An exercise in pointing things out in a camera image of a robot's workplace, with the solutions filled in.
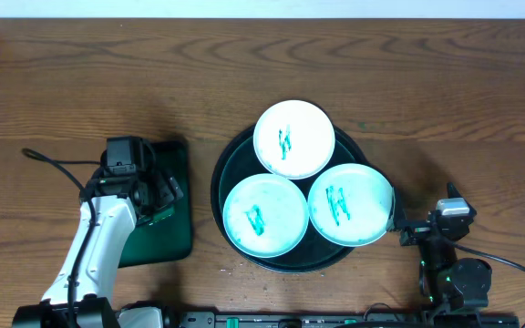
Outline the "white plate top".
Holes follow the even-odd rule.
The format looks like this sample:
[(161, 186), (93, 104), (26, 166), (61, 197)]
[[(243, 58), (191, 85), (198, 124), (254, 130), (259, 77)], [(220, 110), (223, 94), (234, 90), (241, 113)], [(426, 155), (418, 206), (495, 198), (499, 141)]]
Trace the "white plate top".
[(318, 106), (285, 100), (262, 113), (252, 141), (257, 159), (268, 171), (287, 179), (307, 179), (333, 156), (335, 128)]

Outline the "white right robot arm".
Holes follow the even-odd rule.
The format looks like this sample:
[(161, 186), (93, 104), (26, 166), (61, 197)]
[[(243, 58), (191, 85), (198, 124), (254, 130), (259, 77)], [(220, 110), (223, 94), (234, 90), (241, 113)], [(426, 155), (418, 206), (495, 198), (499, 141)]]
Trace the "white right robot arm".
[(418, 285), (435, 313), (463, 313), (486, 307), (492, 269), (483, 260), (459, 258), (456, 242), (469, 233), (476, 210), (457, 188), (447, 184), (448, 196), (437, 202), (423, 220), (408, 220), (397, 190), (386, 229), (399, 234), (403, 247), (420, 254)]

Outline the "white plate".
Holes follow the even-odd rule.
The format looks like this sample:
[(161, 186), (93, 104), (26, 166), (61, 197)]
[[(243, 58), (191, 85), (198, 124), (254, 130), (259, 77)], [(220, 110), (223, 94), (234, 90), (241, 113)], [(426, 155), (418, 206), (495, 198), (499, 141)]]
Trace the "white plate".
[(287, 179), (307, 179), (333, 156), (335, 128), (318, 106), (285, 100), (262, 113), (252, 141), (257, 159), (268, 171)]
[(263, 259), (282, 256), (306, 233), (307, 200), (290, 180), (256, 174), (232, 188), (223, 204), (222, 224), (239, 251)]
[(311, 223), (324, 238), (355, 248), (386, 234), (395, 196), (377, 170), (347, 163), (322, 173), (310, 188), (307, 203)]

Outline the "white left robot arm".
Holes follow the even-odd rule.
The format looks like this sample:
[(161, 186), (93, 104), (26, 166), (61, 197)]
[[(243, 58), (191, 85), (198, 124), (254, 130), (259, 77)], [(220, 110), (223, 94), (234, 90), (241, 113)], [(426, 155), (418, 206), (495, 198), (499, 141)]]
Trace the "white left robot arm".
[(157, 301), (111, 305), (117, 270), (188, 256), (185, 173), (165, 169), (115, 175), (98, 169), (81, 190), (77, 234), (40, 303), (21, 306), (14, 327), (176, 327)]

